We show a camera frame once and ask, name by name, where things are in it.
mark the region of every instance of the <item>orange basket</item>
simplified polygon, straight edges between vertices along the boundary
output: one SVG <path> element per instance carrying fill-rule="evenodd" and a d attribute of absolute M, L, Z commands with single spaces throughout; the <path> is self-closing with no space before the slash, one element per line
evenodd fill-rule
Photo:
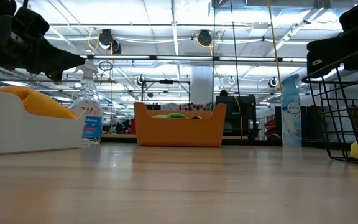
<path fill-rule="evenodd" d="M 136 138 L 140 146 L 219 147 L 222 143 L 225 104 L 216 105 L 213 111 L 148 110 L 143 103 L 134 103 L 134 107 Z M 171 113 L 202 119 L 153 118 Z"/>

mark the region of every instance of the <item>wooden table surface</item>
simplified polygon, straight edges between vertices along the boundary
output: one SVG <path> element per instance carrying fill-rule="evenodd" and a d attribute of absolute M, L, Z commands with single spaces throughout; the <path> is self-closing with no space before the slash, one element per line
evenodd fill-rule
<path fill-rule="evenodd" d="M 0 156 L 0 223 L 358 223 L 358 165 L 322 149 L 138 147 Z"/>

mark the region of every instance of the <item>spray bottle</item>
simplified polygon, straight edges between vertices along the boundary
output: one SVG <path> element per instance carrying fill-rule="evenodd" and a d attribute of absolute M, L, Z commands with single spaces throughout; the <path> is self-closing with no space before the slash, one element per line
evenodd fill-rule
<path fill-rule="evenodd" d="M 281 95 L 283 147 L 302 147 L 301 101 L 295 83 L 299 74 L 286 77 Z"/>
<path fill-rule="evenodd" d="M 78 97 L 70 105 L 70 109 L 76 114 L 86 113 L 83 139 L 100 142 L 102 136 L 103 112 L 99 102 L 99 93 L 93 81 L 93 74 L 99 72 L 98 68 L 90 61 L 76 67 L 73 73 L 83 71 L 83 79 Z"/>

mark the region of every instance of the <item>wire rack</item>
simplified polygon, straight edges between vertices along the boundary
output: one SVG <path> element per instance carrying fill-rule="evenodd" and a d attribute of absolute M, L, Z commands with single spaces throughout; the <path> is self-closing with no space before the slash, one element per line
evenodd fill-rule
<path fill-rule="evenodd" d="M 350 153 L 351 144 L 358 145 L 358 69 L 350 80 L 341 75 L 341 65 L 355 60 L 358 60 L 358 51 L 309 74 L 302 81 L 309 84 L 318 109 L 319 127 L 328 156 L 358 163 Z"/>

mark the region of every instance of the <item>white pillar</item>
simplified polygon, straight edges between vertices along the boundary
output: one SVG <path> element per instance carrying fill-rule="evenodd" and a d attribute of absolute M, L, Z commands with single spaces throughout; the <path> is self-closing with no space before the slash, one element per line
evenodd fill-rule
<path fill-rule="evenodd" d="M 212 66 L 194 66 L 191 68 L 191 102 L 207 104 L 212 102 L 214 90 Z"/>

